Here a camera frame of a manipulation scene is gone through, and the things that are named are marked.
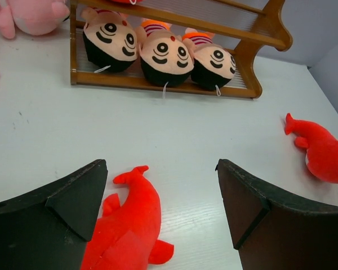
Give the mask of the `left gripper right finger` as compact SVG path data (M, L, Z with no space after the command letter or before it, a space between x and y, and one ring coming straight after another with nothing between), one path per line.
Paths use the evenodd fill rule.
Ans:
M227 159L216 171L243 269L338 269L338 206L295 195Z

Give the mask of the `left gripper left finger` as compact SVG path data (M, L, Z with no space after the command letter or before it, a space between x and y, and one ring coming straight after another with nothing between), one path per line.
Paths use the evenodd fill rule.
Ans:
M80 269L107 175L106 161L97 159L0 202L0 269Z

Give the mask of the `red fish plush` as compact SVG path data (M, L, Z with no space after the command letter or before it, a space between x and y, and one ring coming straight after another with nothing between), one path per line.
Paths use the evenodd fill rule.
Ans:
M174 245L159 239L161 201L144 177L147 165L137 166L113 179L128 185L121 204L117 193L103 202L103 214L87 244L81 269L147 269L165 264L174 255Z
M325 127L307 120L285 117L284 132L295 134L294 144L304 150L305 163L312 175L323 182L338 184L338 139Z
M143 0L112 0L112 1L117 2L117 3L127 4L127 5L136 5L142 2Z

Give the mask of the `doll plush orange cap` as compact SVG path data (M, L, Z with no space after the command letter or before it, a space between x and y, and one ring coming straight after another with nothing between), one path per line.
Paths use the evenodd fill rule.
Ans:
M96 7L85 7L83 40L87 59L98 67L95 73L119 73L138 58L137 35L128 15Z

